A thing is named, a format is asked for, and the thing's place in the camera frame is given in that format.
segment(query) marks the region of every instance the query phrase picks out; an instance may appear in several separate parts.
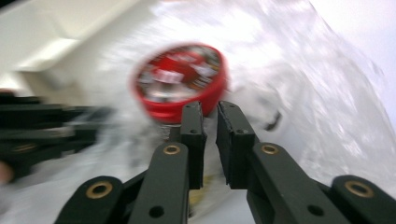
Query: round container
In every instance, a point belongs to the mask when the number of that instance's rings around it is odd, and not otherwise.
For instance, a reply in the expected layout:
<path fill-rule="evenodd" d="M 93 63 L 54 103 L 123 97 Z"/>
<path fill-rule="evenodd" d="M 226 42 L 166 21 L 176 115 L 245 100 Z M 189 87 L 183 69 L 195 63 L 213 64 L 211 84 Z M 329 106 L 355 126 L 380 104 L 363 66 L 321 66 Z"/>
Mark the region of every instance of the round container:
<path fill-rule="evenodd" d="M 134 74 L 133 90 L 148 114 L 163 124 L 181 122 L 183 105 L 200 101 L 204 116 L 227 86 L 224 58 L 207 45 L 189 44 L 159 53 Z"/>

